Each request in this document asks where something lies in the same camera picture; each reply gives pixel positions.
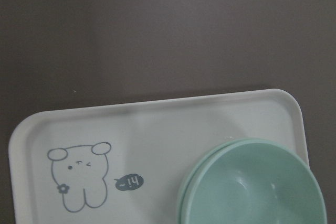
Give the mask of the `green bowl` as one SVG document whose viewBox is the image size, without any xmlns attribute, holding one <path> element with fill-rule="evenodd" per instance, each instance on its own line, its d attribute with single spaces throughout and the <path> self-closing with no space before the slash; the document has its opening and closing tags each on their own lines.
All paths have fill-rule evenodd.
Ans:
<svg viewBox="0 0 336 224">
<path fill-rule="evenodd" d="M 184 175 L 179 189 L 178 189 L 178 193 L 177 193 L 177 200 L 176 200 L 176 215 L 175 215 L 175 219 L 176 219 L 176 223 L 182 223 L 181 222 L 181 216 L 182 216 L 182 206 L 183 206 L 183 201 L 186 195 L 186 191 L 188 189 L 188 186 L 192 180 L 192 178 L 194 177 L 195 173 L 197 172 L 197 170 L 202 166 L 202 164 L 207 161 L 213 154 L 215 154 L 216 152 L 220 151 L 223 148 L 226 148 L 232 144 L 236 144 L 239 142 L 244 142 L 244 141 L 249 141 L 249 140 L 256 140 L 256 138 L 238 138 L 238 139 L 231 139 L 228 142 L 219 144 L 217 146 L 215 146 L 214 148 L 212 148 L 211 150 L 207 151 L 205 154 L 203 154 L 195 164 L 193 164 L 192 167 L 190 167 L 186 174 Z"/>
<path fill-rule="evenodd" d="M 327 223 L 319 184 L 294 152 L 266 140 L 232 144 L 192 178 L 182 223 Z"/>
</svg>

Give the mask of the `cream bunny print tray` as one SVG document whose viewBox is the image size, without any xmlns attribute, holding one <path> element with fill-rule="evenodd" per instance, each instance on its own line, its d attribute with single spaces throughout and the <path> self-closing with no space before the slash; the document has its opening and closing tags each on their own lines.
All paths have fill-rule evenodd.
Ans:
<svg viewBox="0 0 336 224">
<path fill-rule="evenodd" d="M 288 92 L 267 89 L 47 111 L 24 119 L 9 142 L 17 223 L 175 223 L 186 173 L 217 145 L 278 142 L 308 162 L 302 112 Z M 51 177 L 53 148 L 108 142 L 108 196 L 68 212 Z"/>
</svg>

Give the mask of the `green bowl on tray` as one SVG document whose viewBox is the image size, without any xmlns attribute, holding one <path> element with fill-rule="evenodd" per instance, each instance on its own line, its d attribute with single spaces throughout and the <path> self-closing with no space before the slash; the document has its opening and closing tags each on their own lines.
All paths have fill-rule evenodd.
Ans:
<svg viewBox="0 0 336 224">
<path fill-rule="evenodd" d="M 182 206 L 183 206 L 183 201 L 186 195 L 186 191 L 188 189 L 188 186 L 192 180 L 192 178 L 194 177 L 195 173 L 197 172 L 197 170 L 202 166 L 202 164 L 207 161 L 213 154 L 215 154 L 216 152 L 220 151 L 223 148 L 226 148 L 232 144 L 236 144 L 239 142 L 244 142 L 244 141 L 249 141 L 249 140 L 256 140 L 256 138 L 238 138 L 238 139 L 231 139 L 228 142 L 219 144 L 217 146 L 215 146 L 214 148 L 212 148 L 211 150 L 207 151 L 205 154 L 203 154 L 195 164 L 193 164 L 192 167 L 190 167 L 186 174 L 184 175 L 179 189 L 178 189 L 178 193 L 177 193 L 177 200 L 176 200 L 176 215 L 175 215 L 175 219 L 176 219 L 176 223 L 182 223 L 181 222 L 181 216 L 182 216 Z"/>
</svg>

